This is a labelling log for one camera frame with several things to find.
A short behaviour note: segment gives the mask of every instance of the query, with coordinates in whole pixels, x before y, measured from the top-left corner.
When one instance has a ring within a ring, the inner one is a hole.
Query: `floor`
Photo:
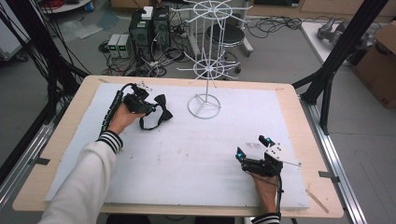
[[[83,25],[97,24],[108,16],[106,4],[97,2],[99,7],[93,13],[75,10],[57,15],[57,19],[59,23],[81,20]],[[113,23],[108,23],[103,31],[85,39],[66,42],[92,74],[100,75],[106,69],[106,59],[98,51],[98,46],[111,34],[127,32],[128,20],[113,19],[107,20]],[[257,29],[251,32],[263,35]],[[245,33],[254,52],[246,57],[242,50],[233,50],[242,64],[240,74],[231,74],[238,77],[238,81],[291,84],[320,68],[320,59],[301,30],[283,27],[266,38],[254,37],[247,30]],[[54,42],[60,46],[58,39]],[[192,64],[168,65],[164,77],[195,78],[193,73],[177,70],[177,67],[189,66]],[[301,87],[297,92],[303,93],[305,89]],[[3,164],[46,103],[47,84],[32,61],[1,63],[0,95],[0,164]],[[367,222],[396,223],[396,175],[392,175],[396,161],[396,110],[384,108],[355,77],[351,66],[342,66],[335,75],[329,132]],[[0,211],[0,223],[37,223],[40,219],[41,213],[12,209],[13,198],[21,184]],[[180,221],[171,221],[164,216],[150,218],[153,223],[193,223],[193,217]],[[349,219],[344,215],[340,219],[297,218],[297,222],[349,223]],[[106,223],[106,215],[99,216],[97,223]],[[284,217],[282,223],[292,221]]]

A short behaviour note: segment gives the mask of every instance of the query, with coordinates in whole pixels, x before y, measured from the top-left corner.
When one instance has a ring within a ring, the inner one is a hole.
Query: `wire spiral stand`
[[[221,110],[221,104],[216,96],[209,94],[209,80],[212,80],[213,85],[216,87],[214,80],[219,77],[228,77],[232,79],[236,79],[236,77],[231,77],[228,75],[227,70],[231,69],[231,67],[236,66],[237,64],[224,64],[224,47],[223,47],[223,39],[224,39],[224,28],[226,24],[227,18],[234,18],[241,22],[246,22],[241,20],[233,15],[233,11],[235,9],[247,10],[251,7],[230,7],[226,3],[231,2],[231,0],[226,0],[224,2],[205,0],[202,2],[194,2],[189,0],[184,0],[187,3],[194,4],[191,8],[182,8],[182,9],[172,9],[173,11],[192,11],[195,13],[195,17],[193,19],[187,20],[186,22],[191,23],[194,22],[195,25],[195,33],[198,34],[198,19],[203,19],[203,23],[200,27],[205,31],[206,21],[210,21],[210,35],[207,37],[205,41],[205,34],[202,35],[202,54],[201,57],[198,58],[198,55],[195,55],[193,59],[188,54],[186,56],[190,58],[194,62],[193,68],[178,68],[180,71],[193,71],[197,78],[206,79],[206,91],[205,93],[195,94],[189,102],[188,109],[191,114],[193,114],[196,118],[199,119],[212,119],[217,116]],[[213,26],[216,24],[219,25],[219,42],[216,43],[218,49],[216,50],[217,54],[213,54]],[[208,50],[205,51],[205,42],[208,41]]]

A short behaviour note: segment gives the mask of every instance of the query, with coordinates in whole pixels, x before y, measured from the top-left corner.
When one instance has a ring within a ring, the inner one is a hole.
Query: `black stool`
[[[218,24],[213,25],[213,35],[211,35],[212,27],[209,26],[206,29],[206,37],[210,38],[212,36],[212,43],[219,44],[220,42],[220,26]],[[225,64],[235,64],[235,73],[241,72],[240,62],[238,62],[238,58],[235,54],[231,53],[230,51],[225,50],[224,48],[231,48],[236,47],[243,43],[245,39],[245,33],[236,25],[225,24],[224,27],[224,38],[222,40],[221,49],[224,50],[223,58],[220,61]],[[228,61],[228,55],[232,55],[234,61]]]

